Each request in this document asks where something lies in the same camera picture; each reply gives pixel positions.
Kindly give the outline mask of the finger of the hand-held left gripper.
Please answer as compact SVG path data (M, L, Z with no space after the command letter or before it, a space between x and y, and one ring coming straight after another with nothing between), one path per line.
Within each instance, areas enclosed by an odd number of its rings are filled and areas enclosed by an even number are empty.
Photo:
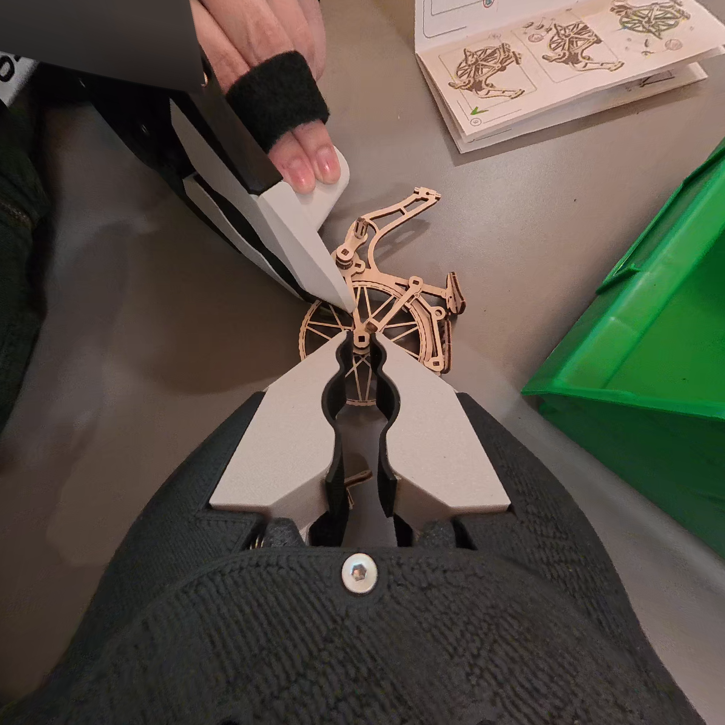
M306 292L282 261L262 243L259 234L244 215L202 176L192 173L183 179L188 204L209 227L214 228L231 247L286 290L300 299L318 299Z
M349 184L347 160L336 147L333 151L339 163L339 180L334 184L317 182L312 193L303 195L297 194L261 153L257 186L250 187L249 193L270 227L273 248L302 290L351 311L352 292L319 233Z

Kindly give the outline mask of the illustrated instruction booklet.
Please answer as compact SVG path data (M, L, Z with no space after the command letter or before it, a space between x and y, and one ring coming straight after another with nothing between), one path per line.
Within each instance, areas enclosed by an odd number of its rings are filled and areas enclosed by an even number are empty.
M724 26L694 1L418 1L414 45L467 153L699 82Z

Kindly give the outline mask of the green plastic bin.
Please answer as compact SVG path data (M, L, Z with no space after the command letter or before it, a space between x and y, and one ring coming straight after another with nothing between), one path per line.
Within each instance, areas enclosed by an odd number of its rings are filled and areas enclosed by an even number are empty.
M723 140L612 268L521 394L723 557Z

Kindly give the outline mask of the wooden bicycle model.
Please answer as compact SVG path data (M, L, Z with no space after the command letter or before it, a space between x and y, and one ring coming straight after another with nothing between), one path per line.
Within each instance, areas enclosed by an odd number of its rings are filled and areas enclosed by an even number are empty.
M359 216L331 254L354 297L354 311L348 313L318 300L304 316L298 338L301 359L339 332L352 331L352 367L345 377L351 406L376 403L376 374L370 352L373 333L385 336L438 376L450 370L452 321L466 309L456 274L449 272L443 286L432 285L420 276L386 273L375 259L376 248L386 235L439 200L438 192L416 187L397 204Z

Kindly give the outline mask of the grey desk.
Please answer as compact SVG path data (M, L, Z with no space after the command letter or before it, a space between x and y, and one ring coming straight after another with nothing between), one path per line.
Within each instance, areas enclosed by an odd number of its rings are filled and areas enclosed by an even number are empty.
M723 560L552 427L521 389L671 193L723 138L708 79L459 154L416 63L413 2L322 2L328 130L351 179L323 228L408 195L441 201L380 248L393 273L460 279L447 376L561 480L652 646L723 723ZM56 205L46 319L2 437L2 701L67 648L109 559L179 463L299 359L305 306L237 255L89 106L46 114Z

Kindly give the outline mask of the small wooden link piece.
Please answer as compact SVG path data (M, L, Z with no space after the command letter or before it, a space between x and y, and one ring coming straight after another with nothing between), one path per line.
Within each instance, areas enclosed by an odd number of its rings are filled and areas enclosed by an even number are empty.
M361 470L360 472L353 474L351 476L347 476L344 479L344 487L345 487L345 492L347 494L349 510L352 510L355 505L354 496L352 494L352 489L355 486L358 486L359 484L363 484L363 483L369 481L372 478L372 476L373 476L373 472L371 469L368 468L368 469Z

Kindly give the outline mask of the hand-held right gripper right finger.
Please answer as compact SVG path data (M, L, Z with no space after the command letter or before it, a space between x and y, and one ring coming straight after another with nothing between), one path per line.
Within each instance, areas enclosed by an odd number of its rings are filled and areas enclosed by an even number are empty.
M389 518L505 512L511 500L456 390L384 335L370 340L378 444L378 497Z

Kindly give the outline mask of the person's left hand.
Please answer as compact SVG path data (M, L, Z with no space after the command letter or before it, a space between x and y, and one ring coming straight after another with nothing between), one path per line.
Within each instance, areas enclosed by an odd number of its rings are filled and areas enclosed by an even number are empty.
M339 159L325 125L326 61L319 2L191 2L197 39L222 94L296 192L336 183Z

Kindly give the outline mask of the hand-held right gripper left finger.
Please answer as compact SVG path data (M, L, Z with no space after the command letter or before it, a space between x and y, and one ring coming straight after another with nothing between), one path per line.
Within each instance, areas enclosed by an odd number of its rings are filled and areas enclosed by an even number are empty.
M213 494L220 511L288 518L308 529L349 511L337 417L347 403L350 332L340 332L264 391Z

